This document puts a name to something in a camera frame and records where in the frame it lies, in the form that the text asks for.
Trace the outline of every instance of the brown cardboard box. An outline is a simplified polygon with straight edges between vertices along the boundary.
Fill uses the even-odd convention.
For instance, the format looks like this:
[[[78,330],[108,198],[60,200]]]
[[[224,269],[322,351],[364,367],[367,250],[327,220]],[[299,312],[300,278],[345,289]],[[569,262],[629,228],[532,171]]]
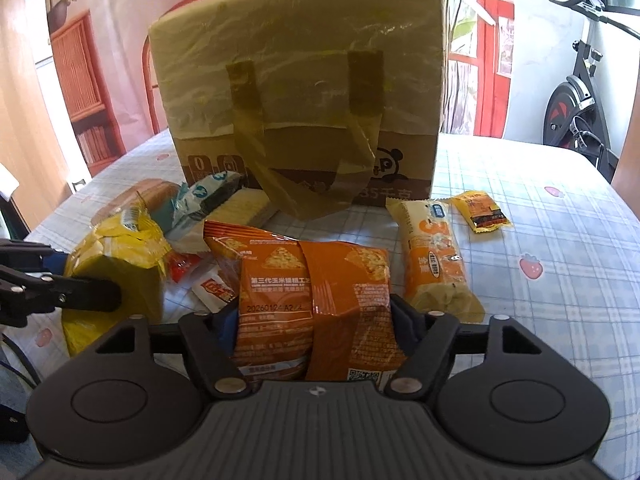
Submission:
[[[250,168],[300,219],[430,195],[443,38],[442,0],[200,0],[149,30],[187,180]]]
[[[386,197],[402,200],[428,198],[437,139],[436,136],[380,132],[374,177],[354,202],[384,207]],[[189,185],[208,174],[228,170],[248,174],[249,186],[260,188],[236,150],[233,135],[209,139],[174,139],[174,143]],[[335,173],[327,171],[280,170],[279,173],[317,192],[330,186],[335,177]]]

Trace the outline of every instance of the tablecloth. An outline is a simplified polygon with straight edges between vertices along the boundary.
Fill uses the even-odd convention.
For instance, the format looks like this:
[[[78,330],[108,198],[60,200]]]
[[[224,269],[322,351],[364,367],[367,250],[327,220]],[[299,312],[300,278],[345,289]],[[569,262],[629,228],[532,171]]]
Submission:
[[[183,180],[168,132],[133,150],[61,205],[30,240],[72,250],[95,212],[144,178]],[[569,150],[502,139],[440,136],[433,196],[489,192],[513,228],[476,235],[454,214],[472,290],[487,318],[513,316],[589,376],[607,395],[612,421],[597,463],[615,479],[640,475],[640,222],[585,158]],[[402,293],[398,228],[381,208],[352,206],[301,222],[279,213],[267,229],[306,240],[346,240],[389,250]],[[167,288],[165,322],[204,307],[189,283]],[[65,349],[34,341],[58,314],[9,330],[48,374]],[[462,356],[454,371],[482,362]]]

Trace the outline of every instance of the exercise bike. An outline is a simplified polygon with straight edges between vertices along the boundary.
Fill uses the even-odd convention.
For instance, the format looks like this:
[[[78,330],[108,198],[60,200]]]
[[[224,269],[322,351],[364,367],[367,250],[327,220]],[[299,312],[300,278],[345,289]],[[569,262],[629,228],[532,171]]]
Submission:
[[[601,0],[549,0],[580,12],[590,22],[609,23],[640,40],[640,33],[604,15]],[[574,41],[574,72],[558,85],[546,107],[543,143],[574,150],[585,156],[611,182],[618,164],[611,151],[609,131],[596,87],[595,72],[602,53],[587,41]]]

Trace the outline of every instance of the yellow snack bag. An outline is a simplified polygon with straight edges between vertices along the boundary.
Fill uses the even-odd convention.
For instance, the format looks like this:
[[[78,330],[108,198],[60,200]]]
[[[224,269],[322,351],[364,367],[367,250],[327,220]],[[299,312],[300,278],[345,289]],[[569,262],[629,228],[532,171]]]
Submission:
[[[62,311],[62,329],[74,356],[117,323],[133,314],[160,323],[164,256],[171,250],[162,230],[142,206],[130,205],[100,222],[66,261],[65,276],[116,283],[122,304],[114,312]]]
[[[488,233],[501,226],[513,225],[485,191],[465,191],[452,196],[450,201],[475,233]]]
[[[466,284],[446,203],[386,199],[398,223],[404,253],[404,296],[419,312],[440,310],[460,321],[480,323],[484,308]]]

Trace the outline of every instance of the wooden door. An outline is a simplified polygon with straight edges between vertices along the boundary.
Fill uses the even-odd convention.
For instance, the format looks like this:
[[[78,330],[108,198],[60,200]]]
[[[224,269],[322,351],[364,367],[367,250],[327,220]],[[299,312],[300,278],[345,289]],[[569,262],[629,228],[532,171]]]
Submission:
[[[100,69],[89,11],[54,32],[51,48],[71,125],[95,176],[126,150]]]

